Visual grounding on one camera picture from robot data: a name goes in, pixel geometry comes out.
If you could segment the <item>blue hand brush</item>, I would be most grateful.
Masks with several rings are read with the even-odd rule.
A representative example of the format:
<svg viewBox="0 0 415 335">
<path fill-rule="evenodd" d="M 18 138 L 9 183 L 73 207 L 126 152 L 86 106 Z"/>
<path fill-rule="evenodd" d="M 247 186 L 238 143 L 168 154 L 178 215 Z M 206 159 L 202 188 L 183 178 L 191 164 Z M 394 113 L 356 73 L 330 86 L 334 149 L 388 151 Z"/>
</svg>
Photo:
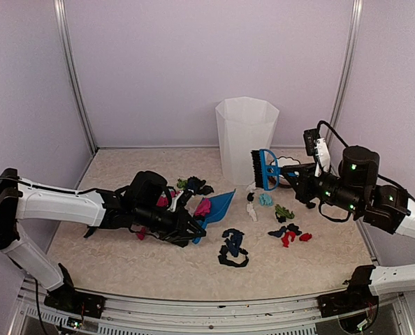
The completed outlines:
<svg viewBox="0 0 415 335">
<path fill-rule="evenodd" d="M 268 183 L 268 177 L 274 176 L 278 178 L 281 174 L 278 165 L 270 165 L 272 159 L 277 159 L 275 153 L 269 149 L 257 149 L 251 151 L 252 165 L 254 169 L 254 182 L 257 188 L 262 188 L 265 191 L 273 191 L 279 188 L 278 181 L 274 186 Z"/>
</svg>

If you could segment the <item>blue plastic dustpan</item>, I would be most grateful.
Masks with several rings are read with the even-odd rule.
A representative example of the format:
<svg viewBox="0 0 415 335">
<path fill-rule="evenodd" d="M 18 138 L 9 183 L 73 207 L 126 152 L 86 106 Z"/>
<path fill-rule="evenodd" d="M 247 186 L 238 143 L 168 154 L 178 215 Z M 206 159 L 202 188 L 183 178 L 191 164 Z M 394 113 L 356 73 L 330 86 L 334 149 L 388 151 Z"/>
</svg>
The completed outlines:
<svg viewBox="0 0 415 335">
<path fill-rule="evenodd" d="M 194 218 L 196 220 L 205 220 L 205 222 L 207 223 L 207 226 L 210 223 L 220 222 L 227 214 L 234 195 L 235 195 L 235 191 L 231 191 L 228 193 L 222 193 L 222 194 L 207 198 L 211 201 L 211 205 L 212 205 L 211 212 L 207 214 L 205 217 L 194 216 Z"/>
</svg>

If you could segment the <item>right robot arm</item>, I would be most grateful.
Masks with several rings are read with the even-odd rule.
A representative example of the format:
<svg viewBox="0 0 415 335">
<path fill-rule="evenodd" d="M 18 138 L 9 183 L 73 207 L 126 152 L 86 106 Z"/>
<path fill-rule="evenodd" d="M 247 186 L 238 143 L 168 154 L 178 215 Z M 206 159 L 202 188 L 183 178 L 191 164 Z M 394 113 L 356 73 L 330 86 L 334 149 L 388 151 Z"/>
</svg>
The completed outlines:
<svg viewBox="0 0 415 335">
<path fill-rule="evenodd" d="M 338 175 L 316 174 L 313 163 L 285 165 L 279 169 L 296 193 L 307 204 L 318 199 L 345 210 L 357 221 L 389 234 L 415 239 L 415 200 L 402 187 L 379 185 L 379 154 L 360 146 L 346 147 Z M 357 309 L 370 295 L 415 290 L 415 264 L 396 267 L 359 266 L 341 295 L 343 306 Z"/>
</svg>

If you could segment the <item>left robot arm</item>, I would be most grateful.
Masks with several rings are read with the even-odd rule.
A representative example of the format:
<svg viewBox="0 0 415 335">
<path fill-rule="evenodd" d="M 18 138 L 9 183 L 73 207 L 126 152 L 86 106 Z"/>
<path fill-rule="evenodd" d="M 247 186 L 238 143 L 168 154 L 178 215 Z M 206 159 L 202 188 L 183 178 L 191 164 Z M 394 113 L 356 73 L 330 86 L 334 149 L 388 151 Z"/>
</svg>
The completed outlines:
<svg viewBox="0 0 415 335">
<path fill-rule="evenodd" d="M 0 176 L 0 251 L 32 275 L 66 310 L 77 309 L 82 296 L 67 269 L 48 259 L 19 225 L 25 219 L 81 223 L 91 235 L 97 229 L 130 230 L 139 225 L 149 236 L 184 248 L 206 231 L 187 211 L 186 203 L 205 182 L 172 196 L 168 182 L 153 171 L 138 172 L 116 191 L 54 188 L 21 178 L 8 168 Z"/>
</svg>

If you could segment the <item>red paper scraps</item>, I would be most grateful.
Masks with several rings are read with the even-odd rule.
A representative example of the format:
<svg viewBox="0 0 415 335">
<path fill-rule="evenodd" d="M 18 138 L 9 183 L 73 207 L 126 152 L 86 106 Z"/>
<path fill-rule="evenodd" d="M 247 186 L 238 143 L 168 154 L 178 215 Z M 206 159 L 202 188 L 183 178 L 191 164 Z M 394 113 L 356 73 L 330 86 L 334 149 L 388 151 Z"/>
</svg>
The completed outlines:
<svg viewBox="0 0 415 335">
<path fill-rule="evenodd" d="M 295 232 L 287 231 L 284 233 L 284 236 L 281 238 L 282 246 L 288 248 L 291 242 L 294 242 L 296 239 L 299 241 L 307 242 L 312 238 L 312 234 L 303 233 L 301 235 L 296 235 Z"/>
</svg>

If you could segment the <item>white scalloped bowl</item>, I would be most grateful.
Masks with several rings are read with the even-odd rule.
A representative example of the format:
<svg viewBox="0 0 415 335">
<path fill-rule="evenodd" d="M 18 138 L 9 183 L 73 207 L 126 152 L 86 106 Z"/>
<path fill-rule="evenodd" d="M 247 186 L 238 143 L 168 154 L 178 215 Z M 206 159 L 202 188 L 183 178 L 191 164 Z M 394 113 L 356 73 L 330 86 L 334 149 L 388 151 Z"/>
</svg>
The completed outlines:
<svg viewBox="0 0 415 335">
<path fill-rule="evenodd" d="M 285 165 L 300 165 L 300 161 L 290 156 L 280 156 L 276 160 L 272 159 L 269 164 L 278 165 L 278 167 L 281 168 Z M 291 188 L 291 185 L 282 174 L 280 174 L 278 178 L 274 176 L 268 177 L 268 183 L 270 186 L 274 186 L 277 181 L 279 182 L 277 185 L 279 188 Z"/>
</svg>

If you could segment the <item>green paper scrap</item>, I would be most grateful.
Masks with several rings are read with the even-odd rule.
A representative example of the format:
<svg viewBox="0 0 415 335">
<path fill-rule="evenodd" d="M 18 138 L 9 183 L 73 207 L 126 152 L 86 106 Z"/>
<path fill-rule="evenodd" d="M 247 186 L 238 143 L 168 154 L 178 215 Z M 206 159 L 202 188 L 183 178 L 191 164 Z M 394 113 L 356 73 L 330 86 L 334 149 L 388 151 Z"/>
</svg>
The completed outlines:
<svg viewBox="0 0 415 335">
<path fill-rule="evenodd" d="M 286 220 L 292 220 L 295 218 L 295 214 L 292 211 L 281 206 L 280 204 L 275 205 L 275 216 L 279 223 L 284 223 Z"/>
</svg>

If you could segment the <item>light blue paper scrap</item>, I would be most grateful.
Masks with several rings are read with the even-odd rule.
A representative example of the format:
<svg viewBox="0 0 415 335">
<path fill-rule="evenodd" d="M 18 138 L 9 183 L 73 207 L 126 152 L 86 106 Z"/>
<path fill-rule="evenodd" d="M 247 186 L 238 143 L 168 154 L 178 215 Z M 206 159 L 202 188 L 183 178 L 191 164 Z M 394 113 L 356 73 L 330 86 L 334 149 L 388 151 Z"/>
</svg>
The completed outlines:
<svg viewBox="0 0 415 335">
<path fill-rule="evenodd" d="M 263 207 L 271 207 L 274 202 L 272 197 L 267 193 L 262 193 L 259 195 L 259 204 Z"/>
</svg>

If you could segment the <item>navy blue paper scrap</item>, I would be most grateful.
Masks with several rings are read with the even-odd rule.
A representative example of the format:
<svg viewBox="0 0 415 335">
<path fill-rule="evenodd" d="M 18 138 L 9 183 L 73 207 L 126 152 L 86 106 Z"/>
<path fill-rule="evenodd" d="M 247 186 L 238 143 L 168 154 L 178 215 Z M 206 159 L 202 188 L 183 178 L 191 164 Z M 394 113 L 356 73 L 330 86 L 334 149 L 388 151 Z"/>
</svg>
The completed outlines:
<svg viewBox="0 0 415 335">
<path fill-rule="evenodd" d="M 240 253 L 240 246 L 245 234 L 235 228 L 229 228 L 224 230 L 222 237 L 225 239 L 224 242 L 228 248 L 228 251 L 233 257 L 238 257 Z"/>
</svg>

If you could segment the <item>dark scrap cluster back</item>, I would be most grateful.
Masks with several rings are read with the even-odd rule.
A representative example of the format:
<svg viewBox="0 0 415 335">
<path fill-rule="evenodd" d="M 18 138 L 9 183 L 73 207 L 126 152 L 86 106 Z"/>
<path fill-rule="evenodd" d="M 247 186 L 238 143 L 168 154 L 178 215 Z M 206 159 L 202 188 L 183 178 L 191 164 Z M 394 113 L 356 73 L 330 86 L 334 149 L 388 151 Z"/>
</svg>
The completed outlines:
<svg viewBox="0 0 415 335">
<path fill-rule="evenodd" d="M 192 176 L 188 179 L 178 179 L 177 187 L 182 190 L 193 191 L 197 195 L 209 195 L 214 193 L 213 187 L 206 184 L 206 180 L 199 179 L 198 177 Z"/>
</svg>

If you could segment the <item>white paper scrap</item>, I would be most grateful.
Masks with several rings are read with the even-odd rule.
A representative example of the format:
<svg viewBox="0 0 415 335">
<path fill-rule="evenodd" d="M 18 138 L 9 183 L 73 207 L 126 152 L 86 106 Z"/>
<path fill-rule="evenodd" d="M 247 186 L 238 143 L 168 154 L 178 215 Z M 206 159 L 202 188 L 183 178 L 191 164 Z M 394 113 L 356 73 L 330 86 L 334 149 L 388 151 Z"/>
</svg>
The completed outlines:
<svg viewBox="0 0 415 335">
<path fill-rule="evenodd" d="M 252 219 L 253 222 L 257 222 L 258 221 L 257 214 L 256 214 L 256 211 L 255 211 L 255 208 L 254 208 L 254 204 L 253 203 L 249 202 L 246 205 L 246 211 L 247 211 L 248 215 L 250 216 L 250 218 Z"/>
</svg>

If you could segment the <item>translucent white waste bin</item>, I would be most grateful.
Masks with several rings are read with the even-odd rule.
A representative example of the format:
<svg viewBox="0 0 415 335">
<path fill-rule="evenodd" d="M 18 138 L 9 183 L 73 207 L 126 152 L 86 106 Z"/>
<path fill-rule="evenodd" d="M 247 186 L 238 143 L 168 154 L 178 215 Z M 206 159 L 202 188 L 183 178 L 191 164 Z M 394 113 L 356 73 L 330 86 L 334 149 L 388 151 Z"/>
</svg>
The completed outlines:
<svg viewBox="0 0 415 335">
<path fill-rule="evenodd" d="M 234 185 L 248 185 L 254 181 L 251 151 L 270 147 L 279 110 L 244 96 L 223 100 L 215 114 L 223 176 Z"/>
</svg>

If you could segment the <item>dark blue scrap left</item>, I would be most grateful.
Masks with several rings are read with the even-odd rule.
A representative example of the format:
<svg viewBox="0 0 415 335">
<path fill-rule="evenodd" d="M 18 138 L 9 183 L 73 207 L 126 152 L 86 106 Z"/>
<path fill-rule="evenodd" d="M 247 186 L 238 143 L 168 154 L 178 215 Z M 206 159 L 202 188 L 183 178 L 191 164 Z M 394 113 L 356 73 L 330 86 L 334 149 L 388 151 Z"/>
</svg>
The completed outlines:
<svg viewBox="0 0 415 335">
<path fill-rule="evenodd" d="M 86 233 L 84 234 L 84 238 L 87 239 L 92 236 L 97 231 L 97 227 L 88 227 Z"/>
</svg>

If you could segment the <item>front aluminium rail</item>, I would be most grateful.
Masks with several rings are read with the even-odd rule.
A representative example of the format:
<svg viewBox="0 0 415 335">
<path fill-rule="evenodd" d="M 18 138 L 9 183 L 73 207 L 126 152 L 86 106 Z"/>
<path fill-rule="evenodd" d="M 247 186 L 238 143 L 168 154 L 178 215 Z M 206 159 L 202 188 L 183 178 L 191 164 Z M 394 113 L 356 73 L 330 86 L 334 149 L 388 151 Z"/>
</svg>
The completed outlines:
<svg viewBox="0 0 415 335">
<path fill-rule="evenodd" d="M 43 305 L 45 291 L 24 280 L 9 334 L 341 334 L 344 318 L 324 318 L 315 295 L 244 301 L 173 301 L 103 294 L 100 318 Z"/>
</svg>

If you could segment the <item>right aluminium frame post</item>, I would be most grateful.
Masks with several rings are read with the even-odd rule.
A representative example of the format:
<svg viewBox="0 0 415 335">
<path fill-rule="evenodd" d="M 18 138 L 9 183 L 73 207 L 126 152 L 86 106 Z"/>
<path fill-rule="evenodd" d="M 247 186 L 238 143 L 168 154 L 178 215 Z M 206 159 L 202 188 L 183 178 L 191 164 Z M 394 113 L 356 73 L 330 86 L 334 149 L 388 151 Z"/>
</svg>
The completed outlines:
<svg viewBox="0 0 415 335">
<path fill-rule="evenodd" d="M 358 32 L 361 25 L 361 18 L 363 12 L 363 0 L 352 1 L 352 10 L 349 23 L 349 33 L 347 36 L 347 43 L 344 52 L 344 61 L 342 65 L 340 80 L 337 87 L 337 93 L 333 104 L 333 111 L 330 117 L 329 124 L 337 130 L 338 121 L 342 111 L 344 98 L 347 86 L 351 77 L 351 70 L 354 62 L 354 55 L 358 42 Z"/>
</svg>

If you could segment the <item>aluminium frame post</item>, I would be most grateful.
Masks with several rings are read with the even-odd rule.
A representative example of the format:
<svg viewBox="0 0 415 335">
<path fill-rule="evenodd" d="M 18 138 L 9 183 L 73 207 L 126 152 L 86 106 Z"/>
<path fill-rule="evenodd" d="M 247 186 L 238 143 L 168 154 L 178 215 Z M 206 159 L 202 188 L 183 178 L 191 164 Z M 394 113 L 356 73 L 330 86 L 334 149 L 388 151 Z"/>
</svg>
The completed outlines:
<svg viewBox="0 0 415 335">
<path fill-rule="evenodd" d="M 361 25 L 361 18 L 363 12 L 363 0 L 352 1 L 352 10 L 349 23 L 349 33 L 347 36 L 347 43 L 344 52 L 344 61 L 342 65 L 340 80 L 337 87 L 337 93 L 333 104 L 333 111 L 330 117 L 329 124 L 337 130 L 338 121 L 342 111 L 344 98 L 347 86 L 351 77 L 351 70 L 354 62 L 354 55 L 358 42 L 358 32 Z"/>
<path fill-rule="evenodd" d="M 73 50 L 71 44 L 71 35 L 68 28 L 66 4 L 64 0 L 54 0 L 54 12 L 59 30 L 61 47 L 64 52 L 64 59 L 66 64 L 66 71 L 71 85 L 71 91 L 75 106 L 77 108 L 78 119 L 80 120 L 85 141 L 92 156 L 95 156 L 99 147 L 96 143 L 94 132 L 90 124 L 89 116 L 86 111 L 85 102 L 82 95 L 81 86 L 79 83 L 78 72 L 75 65 Z"/>
</svg>

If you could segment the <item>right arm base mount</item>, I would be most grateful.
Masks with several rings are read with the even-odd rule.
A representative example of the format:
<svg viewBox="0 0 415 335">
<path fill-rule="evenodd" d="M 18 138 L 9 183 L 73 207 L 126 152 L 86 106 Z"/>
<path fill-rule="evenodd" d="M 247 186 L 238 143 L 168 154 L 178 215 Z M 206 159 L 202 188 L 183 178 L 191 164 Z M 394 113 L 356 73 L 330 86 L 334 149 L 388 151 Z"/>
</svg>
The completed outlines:
<svg viewBox="0 0 415 335">
<path fill-rule="evenodd" d="M 377 306 L 379 297 L 373 295 L 369 288 L 372 283 L 370 276 L 375 268 L 374 265 L 359 266 L 354 270 L 345 290 L 318 296 L 321 317 L 328 318 Z"/>
</svg>

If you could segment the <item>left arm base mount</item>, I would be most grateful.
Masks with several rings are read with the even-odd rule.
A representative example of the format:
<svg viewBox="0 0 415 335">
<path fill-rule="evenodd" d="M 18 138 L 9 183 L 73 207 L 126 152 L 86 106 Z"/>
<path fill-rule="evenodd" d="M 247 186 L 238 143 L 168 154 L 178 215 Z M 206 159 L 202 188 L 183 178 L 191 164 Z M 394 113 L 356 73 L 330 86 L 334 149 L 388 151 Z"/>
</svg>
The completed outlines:
<svg viewBox="0 0 415 335">
<path fill-rule="evenodd" d="M 61 263 L 58 266 L 62 275 L 61 283 L 58 288 L 47 290 L 44 304 L 60 311 L 78 314 L 82 318 L 100 319 L 105 297 L 76 290 L 68 270 Z"/>
</svg>

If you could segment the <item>left aluminium frame post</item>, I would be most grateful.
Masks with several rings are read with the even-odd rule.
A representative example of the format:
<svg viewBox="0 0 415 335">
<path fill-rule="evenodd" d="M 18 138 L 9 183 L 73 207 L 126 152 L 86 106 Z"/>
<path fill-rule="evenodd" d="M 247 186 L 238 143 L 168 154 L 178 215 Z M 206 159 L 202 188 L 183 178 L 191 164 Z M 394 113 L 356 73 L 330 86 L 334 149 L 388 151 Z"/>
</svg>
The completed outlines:
<svg viewBox="0 0 415 335">
<path fill-rule="evenodd" d="M 66 4 L 64 0 L 54 0 L 54 12 L 59 30 L 61 47 L 64 52 L 64 59 L 66 64 L 66 71 L 71 85 L 71 91 L 75 106 L 77 108 L 78 119 L 80 120 L 85 141 L 92 156 L 95 156 L 99 147 L 96 143 L 94 132 L 90 124 L 89 116 L 86 111 L 85 102 L 82 95 L 81 86 L 79 83 L 78 72 L 75 65 L 73 50 L 71 44 L 71 35 L 68 28 Z"/>
</svg>

